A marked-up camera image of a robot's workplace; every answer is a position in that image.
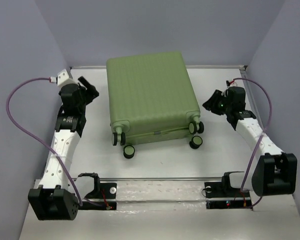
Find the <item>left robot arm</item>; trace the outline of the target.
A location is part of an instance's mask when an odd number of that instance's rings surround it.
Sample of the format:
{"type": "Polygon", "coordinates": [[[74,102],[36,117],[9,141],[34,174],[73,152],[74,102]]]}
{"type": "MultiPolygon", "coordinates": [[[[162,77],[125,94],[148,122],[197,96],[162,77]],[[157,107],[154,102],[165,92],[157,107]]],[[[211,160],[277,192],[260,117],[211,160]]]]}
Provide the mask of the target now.
{"type": "Polygon", "coordinates": [[[83,76],[59,91],[62,105],[57,114],[54,135],[44,174],[28,201],[40,221],[74,220],[82,196],[70,175],[73,155],[86,125],[86,106],[99,92],[83,76]]]}

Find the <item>green suitcase with blue lining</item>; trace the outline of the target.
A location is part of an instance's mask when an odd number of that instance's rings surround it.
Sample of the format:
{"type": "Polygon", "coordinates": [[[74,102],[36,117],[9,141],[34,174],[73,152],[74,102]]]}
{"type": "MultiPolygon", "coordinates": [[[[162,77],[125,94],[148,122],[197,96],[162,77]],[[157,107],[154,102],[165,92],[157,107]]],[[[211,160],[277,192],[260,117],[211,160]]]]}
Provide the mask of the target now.
{"type": "Polygon", "coordinates": [[[179,51],[110,58],[106,62],[112,144],[131,159],[135,146],[188,138],[203,144],[205,126],[179,51]]]}

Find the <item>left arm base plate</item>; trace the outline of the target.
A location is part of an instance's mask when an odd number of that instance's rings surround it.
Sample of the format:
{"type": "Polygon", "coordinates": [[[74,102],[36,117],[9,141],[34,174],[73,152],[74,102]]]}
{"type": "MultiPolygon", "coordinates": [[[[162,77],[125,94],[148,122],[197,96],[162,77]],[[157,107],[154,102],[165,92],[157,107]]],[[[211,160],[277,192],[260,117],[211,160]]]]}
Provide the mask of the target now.
{"type": "Polygon", "coordinates": [[[101,182],[100,188],[87,193],[79,210],[114,211],[117,209],[117,183],[101,182]]]}

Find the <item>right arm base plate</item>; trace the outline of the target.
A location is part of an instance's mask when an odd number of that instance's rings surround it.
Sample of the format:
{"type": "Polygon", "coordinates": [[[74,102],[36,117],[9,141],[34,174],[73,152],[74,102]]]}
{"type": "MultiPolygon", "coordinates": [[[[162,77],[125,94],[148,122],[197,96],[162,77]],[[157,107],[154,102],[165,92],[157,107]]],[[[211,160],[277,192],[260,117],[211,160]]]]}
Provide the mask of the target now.
{"type": "Polygon", "coordinates": [[[249,192],[242,193],[237,188],[226,187],[221,181],[205,182],[201,194],[205,197],[208,210],[243,209],[253,205],[249,192]]]}

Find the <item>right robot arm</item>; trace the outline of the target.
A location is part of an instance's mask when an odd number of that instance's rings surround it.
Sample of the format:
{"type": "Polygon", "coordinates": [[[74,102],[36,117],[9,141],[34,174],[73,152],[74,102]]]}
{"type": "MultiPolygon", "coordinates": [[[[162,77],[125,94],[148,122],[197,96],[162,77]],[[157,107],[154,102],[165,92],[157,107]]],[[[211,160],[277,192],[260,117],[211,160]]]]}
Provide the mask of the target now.
{"type": "Polygon", "coordinates": [[[231,86],[225,91],[215,90],[202,106],[213,114],[226,115],[228,123],[252,150],[251,160],[257,160],[252,174],[249,170],[224,173],[220,190],[225,196],[232,196],[238,190],[253,191],[259,197],[295,192],[297,158],[276,146],[255,114],[246,109],[244,88],[231,86]]]}

